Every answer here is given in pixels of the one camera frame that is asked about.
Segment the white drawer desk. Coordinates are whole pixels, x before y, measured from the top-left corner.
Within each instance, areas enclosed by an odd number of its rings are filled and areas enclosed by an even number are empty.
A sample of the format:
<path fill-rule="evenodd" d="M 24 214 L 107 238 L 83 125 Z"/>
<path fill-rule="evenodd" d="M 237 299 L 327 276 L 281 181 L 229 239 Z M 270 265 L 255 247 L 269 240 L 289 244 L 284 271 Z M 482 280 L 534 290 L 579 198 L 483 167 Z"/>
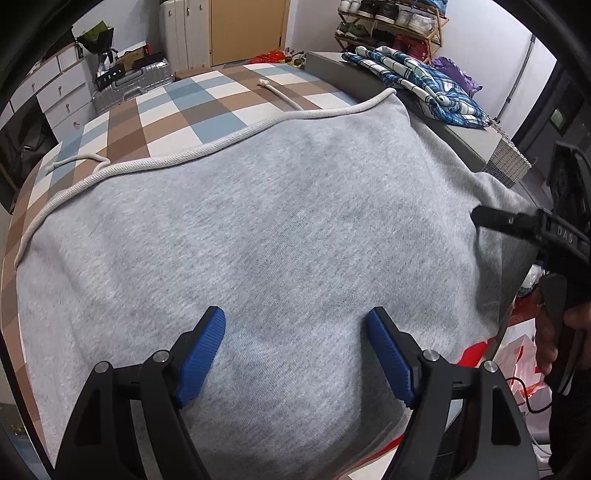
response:
<path fill-rule="evenodd" d="M 93 82 L 82 47 L 70 43 L 25 77 L 1 114 L 1 127 L 34 99 L 58 142 L 78 133 L 95 116 Z"/>

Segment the blue white plaid garment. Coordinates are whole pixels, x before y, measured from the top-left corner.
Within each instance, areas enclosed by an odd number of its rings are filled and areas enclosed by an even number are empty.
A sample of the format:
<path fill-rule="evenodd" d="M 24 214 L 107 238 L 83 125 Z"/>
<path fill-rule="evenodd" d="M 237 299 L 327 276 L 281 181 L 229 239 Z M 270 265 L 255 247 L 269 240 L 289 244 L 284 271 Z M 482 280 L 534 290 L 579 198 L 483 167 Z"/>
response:
<path fill-rule="evenodd" d="M 386 87 L 414 95 L 423 112 L 445 124 L 485 129 L 492 119 L 463 88 L 447 75 L 402 51 L 380 46 L 356 46 L 342 60 L 375 75 Z"/>

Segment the orange red bag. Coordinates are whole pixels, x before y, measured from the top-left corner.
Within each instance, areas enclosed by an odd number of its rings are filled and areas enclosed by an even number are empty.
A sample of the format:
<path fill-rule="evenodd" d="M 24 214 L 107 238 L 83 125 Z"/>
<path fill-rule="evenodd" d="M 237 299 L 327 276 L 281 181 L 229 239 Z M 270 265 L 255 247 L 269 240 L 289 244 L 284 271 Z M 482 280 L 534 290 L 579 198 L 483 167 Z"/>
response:
<path fill-rule="evenodd" d="M 259 54 L 249 60 L 249 64 L 263 64 L 263 63 L 284 63 L 287 55 L 283 50 L 273 50 L 267 53 Z"/>

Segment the wooden door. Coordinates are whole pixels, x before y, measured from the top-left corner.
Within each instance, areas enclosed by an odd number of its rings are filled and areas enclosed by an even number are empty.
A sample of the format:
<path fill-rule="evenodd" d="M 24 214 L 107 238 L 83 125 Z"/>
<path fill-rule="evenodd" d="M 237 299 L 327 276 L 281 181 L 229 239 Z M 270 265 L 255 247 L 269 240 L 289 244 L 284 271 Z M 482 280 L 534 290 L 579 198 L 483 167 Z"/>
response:
<path fill-rule="evenodd" d="M 290 1 L 211 1 L 211 64 L 249 60 L 283 48 Z"/>

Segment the grey printed hoodie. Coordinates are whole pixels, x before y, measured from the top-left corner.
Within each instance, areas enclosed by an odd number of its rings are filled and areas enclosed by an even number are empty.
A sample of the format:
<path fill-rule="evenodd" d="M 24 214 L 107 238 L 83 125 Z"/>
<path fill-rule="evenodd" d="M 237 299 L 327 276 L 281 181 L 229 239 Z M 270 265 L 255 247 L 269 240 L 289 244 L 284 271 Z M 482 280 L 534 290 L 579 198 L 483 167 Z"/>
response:
<path fill-rule="evenodd" d="M 76 194 L 16 271 L 49 455 L 96 363 L 143 362 L 216 305 L 225 335 L 183 410 L 208 472 L 341 476 L 408 421 L 367 338 L 372 308 L 451 362 L 497 334 L 535 252 L 477 229 L 480 204 L 530 207 L 394 96 Z"/>

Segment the silver aluminium suitcase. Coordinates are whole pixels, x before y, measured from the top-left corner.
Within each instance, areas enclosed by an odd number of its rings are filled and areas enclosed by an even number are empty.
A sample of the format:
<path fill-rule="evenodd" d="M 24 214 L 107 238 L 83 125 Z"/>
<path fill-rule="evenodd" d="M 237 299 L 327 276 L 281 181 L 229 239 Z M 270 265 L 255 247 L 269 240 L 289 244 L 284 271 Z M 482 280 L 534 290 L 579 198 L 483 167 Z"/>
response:
<path fill-rule="evenodd" d="M 127 100 L 138 97 L 155 88 L 172 83 L 174 76 L 165 58 L 126 72 L 101 91 L 92 95 L 92 104 L 97 115 L 101 115 Z"/>

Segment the wooden shoe rack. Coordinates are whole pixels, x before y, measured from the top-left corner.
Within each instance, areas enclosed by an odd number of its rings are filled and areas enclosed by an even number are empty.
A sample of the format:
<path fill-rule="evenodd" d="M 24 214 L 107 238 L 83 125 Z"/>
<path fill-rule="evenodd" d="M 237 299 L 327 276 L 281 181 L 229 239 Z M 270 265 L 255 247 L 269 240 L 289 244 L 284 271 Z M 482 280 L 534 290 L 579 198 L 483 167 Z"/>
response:
<path fill-rule="evenodd" d="M 430 63 L 443 47 L 447 1 L 341 1 L 335 41 L 342 52 L 387 46 Z"/>

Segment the purple bag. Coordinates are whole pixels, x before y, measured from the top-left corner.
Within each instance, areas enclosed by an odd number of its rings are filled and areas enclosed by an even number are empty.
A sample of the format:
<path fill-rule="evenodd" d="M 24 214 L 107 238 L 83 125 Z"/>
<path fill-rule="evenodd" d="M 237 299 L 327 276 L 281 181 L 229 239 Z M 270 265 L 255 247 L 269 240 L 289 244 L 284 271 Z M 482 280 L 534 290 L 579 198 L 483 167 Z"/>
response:
<path fill-rule="evenodd" d="M 454 80 L 470 97 L 480 92 L 483 86 L 476 82 L 456 62 L 444 56 L 436 57 L 431 62 L 432 66 Z"/>

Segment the checkered bed sheet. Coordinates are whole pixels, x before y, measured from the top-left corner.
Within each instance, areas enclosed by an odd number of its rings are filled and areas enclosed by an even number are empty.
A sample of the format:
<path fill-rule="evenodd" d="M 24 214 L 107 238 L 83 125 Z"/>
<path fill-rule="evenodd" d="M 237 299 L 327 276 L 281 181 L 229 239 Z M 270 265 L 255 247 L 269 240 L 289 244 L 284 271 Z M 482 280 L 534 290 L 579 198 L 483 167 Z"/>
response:
<path fill-rule="evenodd" d="M 58 192 L 89 176 L 95 167 L 70 157 L 89 153 L 113 163 L 170 155 L 176 147 L 196 147 L 242 127 L 290 111 L 332 109 L 353 97 L 304 70 L 260 63 L 211 70 L 157 87 L 99 115 L 60 141 L 33 168 L 18 195 L 8 229 L 1 274 L 1 331 L 24 409 L 37 436 L 44 435 L 27 372 L 16 296 L 14 260 L 25 230 Z M 60 168 L 52 165 L 65 161 Z"/>

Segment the white tall cabinet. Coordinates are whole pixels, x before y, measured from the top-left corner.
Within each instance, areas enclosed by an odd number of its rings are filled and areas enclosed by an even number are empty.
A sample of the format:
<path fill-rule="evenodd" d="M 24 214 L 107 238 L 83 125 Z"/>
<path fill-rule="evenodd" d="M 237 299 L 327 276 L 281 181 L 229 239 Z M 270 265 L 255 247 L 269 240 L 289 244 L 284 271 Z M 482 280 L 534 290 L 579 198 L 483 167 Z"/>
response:
<path fill-rule="evenodd" d="M 204 70 L 211 66 L 209 10 L 209 1 L 160 2 L 162 50 L 174 73 Z"/>

